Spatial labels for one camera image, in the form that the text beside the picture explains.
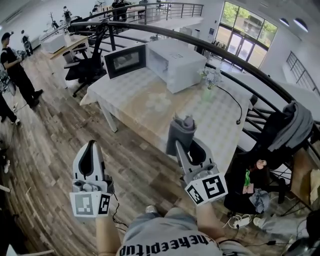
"black pants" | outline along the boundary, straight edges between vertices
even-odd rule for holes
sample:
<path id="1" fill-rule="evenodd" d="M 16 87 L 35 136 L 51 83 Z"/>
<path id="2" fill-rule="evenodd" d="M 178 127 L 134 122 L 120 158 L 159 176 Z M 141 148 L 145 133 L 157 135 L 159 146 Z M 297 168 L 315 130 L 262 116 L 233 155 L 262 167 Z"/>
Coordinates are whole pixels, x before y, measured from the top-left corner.
<path id="1" fill-rule="evenodd" d="M 34 54 L 34 49 L 32 49 L 31 43 L 30 43 L 30 47 L 29 49 L 25 49 L 26 54 L 28 54 L 28 56 L 31 56 L 32 54 Z"/>
<path id="2" fill-rule="evenodd" d="M 34 103 L 35 88 L 32 85 L 25 70 L 20 67 L 19 72 L 8 74 L 11 80 L 19 87 L 20 93 L 26 103 L 30 106 Z"/>
<path id="3" fill-rule="evenodd" d="M 7 105 L 2 93 L 0 93 L 0 116 L 2 118 L 8 117 L 11 122 L 15 122 L 17 120 L 15 113 L 13 113 L 10 107 Z"/>

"black chair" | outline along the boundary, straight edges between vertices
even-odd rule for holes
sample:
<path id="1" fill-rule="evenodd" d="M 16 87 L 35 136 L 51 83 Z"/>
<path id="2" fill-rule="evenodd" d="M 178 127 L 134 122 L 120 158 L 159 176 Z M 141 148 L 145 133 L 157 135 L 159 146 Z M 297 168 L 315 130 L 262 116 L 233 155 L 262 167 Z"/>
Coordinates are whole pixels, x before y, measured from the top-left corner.
<path id="1" fill-rule="evenodd" d="M 86 47 L 86 44 L 85 43 L 82 43 L 80 45 L 78 45 L 77 47 L 73 48 L 72 51 L 75 53 L 75 54 L 82 54 L 83 58 L 84 59 L 88 59 L 88 56 L 86 54 L 86 50 L 88 48 Z"/>
<path id="2" fill-rule="evenodd" d="M 103 63 L 101 60 L 102 50 L 99 51 L 99 47 L 106 30 L 107 29 L 105 24 L 101 24 L 96 28 L 96 39 L 94 51 L 91 58 L 77 59 L 75 62 L 64 66 L 65 69 L 69 69 L 65 80 L 70 81 L 78 79 L 79 82 L 83 81 L 83 84 L 81 84 L 79 88 L 73 93 L 73 97 L 76 97 L 77 92 L 80 91 L 83 87 L 100 79 L 107 73 L 103 69 Z"/>
<path id="3" fill-rule="evenodd" d="M 251 194 L 243 194 L 246 170 L 252 168 L 258 160 L 266 160 L 267 165 L 263 170 L 255 170 L 250 173 L 251 183 L 254 188 L 261 188 L 267 192 L 279 192 L 278 203 L 283 203 L 285 192 L 288 190 L 283 178 L 277 182 L 279 186 L 271 186 L 269 183 L 270 170 L 276 170 L 283 163 L 290 162 L 292 156 L 301 149 L 309 134 L 303 142 L 294 148 L 288 148 L 285 145 L 274 151 L 269 151 L 268 147 L 272 144 L 277 134 L 287 126 L 291 118 L 281 112 L 272 113 L 266 120 L 260 134 L 257 135 L 257 142 L 250 151 L 237 154 L 236 159 L 230 167 L 230 172 L 225 175 L 229 194 L 224 199 L 224 206 L 232 212 L 243 214 L 257 214 L 255 207 L 249 201 Z"/>
<path id="4" fill-rule="evenodd" d="M 76 19 L 74 19 L 74 20 L 71 21 L 71 24 L 72 24 L 72 23 L 77 23 L 77 22 L 82 22 L 83 20 L 84 20 L 83 18 L 81 18 L 81 17 L 78 16 L 78 18 L 76 18 Z M 88 35 L 87 33 L 81 33 L 81 31 L 86 32 L 86 31 L 89 31 L 90 29 L 88 28 L 88 26 L 83 25 L 83 26 L 69 26 L 69 27 L 67 28 L 67 30 L 68 30 L 70 33 L 76 33 L 77 35 L 87 36 L 87 35 Z"/>

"trees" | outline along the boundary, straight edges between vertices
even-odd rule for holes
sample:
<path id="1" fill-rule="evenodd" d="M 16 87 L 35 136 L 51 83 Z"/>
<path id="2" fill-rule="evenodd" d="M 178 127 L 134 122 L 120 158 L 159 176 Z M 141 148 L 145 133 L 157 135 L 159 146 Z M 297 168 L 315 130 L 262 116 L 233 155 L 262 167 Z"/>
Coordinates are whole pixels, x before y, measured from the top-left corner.
<path id="1" fill-rule="evenodd" d="M 265 20 L 263 24 L 263 29 L 275 34 L 278 28 L 275 25 L 271 24 L 269 21 Z"/>
<path id="2" fill-rule="evenodd" d="M 238 8 L 235 4 L 225 2 L 221 22 L 232 27 L 235 23 Z"/>
<path id="3" fill-rule="evenodd" d="M 250 16 L 250 12 L 240 7 L 238 16 L 247 19 Z"/>

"curved handrail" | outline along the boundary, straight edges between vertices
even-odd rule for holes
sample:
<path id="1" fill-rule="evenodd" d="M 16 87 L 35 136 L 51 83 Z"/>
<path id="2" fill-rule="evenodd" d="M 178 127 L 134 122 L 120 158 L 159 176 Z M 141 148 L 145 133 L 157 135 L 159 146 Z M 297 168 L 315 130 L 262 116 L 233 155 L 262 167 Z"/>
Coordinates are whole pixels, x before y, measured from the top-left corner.
<path id="1" fill-rule="evenodd" d="M 90 19 L 99 17 L 101 15 L 112 13 L 115 10 L 120 11 L 120 10 L 127 10 L 128 8 L 147 7 L 147 6 L 152 6 L 152 5 L 153 6 L 158 6 L 158 5 L 161 5 L 161 4 L 163 4 L 163 5 L 191 5 L 191 6 L 200 6 L 200 7 L 204 6 L 203 4 L 200 4 L 200 3 L 189 3 L 189 2 L 151 2 L 151 3 L 131 4 L 131 5 L 127 5 L 127 6 L 124 6 L 124 7 L 114 8 L 114 9 L 111 9 L 111 10 L 107 10 L 107 11 L 104 11 L 104 12 L 97 13 L 95 15 L 92 15 L 92 16 L 84 18 L 83 21 L 86 22 L 86 21 L 88 21 Z"/>
<path id="2" fill-rule="evenodd" d="M 128 22 L 119 22 L 119 21 L 101 21 L 101 22 L 76 22 L 71 24 L 71 26 L 99 26 L 99 25 L 105 25 L 108 26 L 109 29 L 112 27 L 115 28 L 127 28 L 127 29 L 133 29 L 133 30 L 140 30 L 140 31 L 146 31 L 151 32 L 163 36 L 167 36 L 170 38 L 178 39 L 180 41 L 186 42 L 188 44 L 201 47 L 204 50 L 207 50 L 215 55 L 221 56 L 224 59 L 234 63 L 237 66 L 242 67 L 244 70 L 246 70 L 248 73 L 256 77 L 258 80 L 263 82 L 265 85 L 267 85 L 271 90 L 276 92 L 281 98 L 283 98 L 287 103 L 290 103 L 291 101 L 294 101 L 295 98 L 291 96 L 290 93 L 288 93 L 285 89 L 283 89 L 279 84 L 277 84 L 275 81 L 273 81 L 269 76 L 267 76 L 265 73 L 263 73 L 261 70 L 257 69 L 255 66 L 249 64 L 248 62 L 244 61 L 243 59 L 233 55 L 232 53 L 214 45 L 211 43 L 208 43 L 204 40 L 195 38 L 191 35 L 187 35 L 184 33 L 172 31 L 170 29 L 157 27 L 157 26 L 150 26 L 150 25 L 143 25 L 143 24 L 132 24 Z M 317 138 L 320 138 L 320 130 L 316 126 L 316 123 L 313 124 L 313 131 Z M 315 151 L 315 149 L 311 146 L 312 151 L 317 155 L 317 157 L 320 159 L 320 155 Z"/>

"man in black shirt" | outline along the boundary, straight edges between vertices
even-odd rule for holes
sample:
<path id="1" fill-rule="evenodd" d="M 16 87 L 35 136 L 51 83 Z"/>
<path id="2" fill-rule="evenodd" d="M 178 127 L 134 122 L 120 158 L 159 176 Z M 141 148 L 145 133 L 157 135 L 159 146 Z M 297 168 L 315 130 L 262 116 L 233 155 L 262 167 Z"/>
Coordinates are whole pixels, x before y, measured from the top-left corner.
<path id="1" fill-rule="evenodd" d="M 20 120 L 17 118 L 15 113 L 13 113 L 10 107 L 7 105 L 4 97 L 2 96 L 1 91 L 0 91 L 0 116 L 1 116 L 1 123 L 3 123 L 8 117 L 12 124 L 16 124 L 16 125 L 20 124 Z"/>
<path id="2" fill-rule="evenodd" d="M 30 108 L 34 108 L 39 104 L 39 96 L 44 92 L 43 90 L 35 91 L 33 84 L 27 76 L 24 68 L 20 65 L 22 57 L 17 58 L 13 50 L 8 47 L 10 42 L 10 33 L 6 32 L 1 38 L 2 51 L 0 61 L 3 67 L 7 70 L 9 77 L 19 87 L 22 97 Z"/>

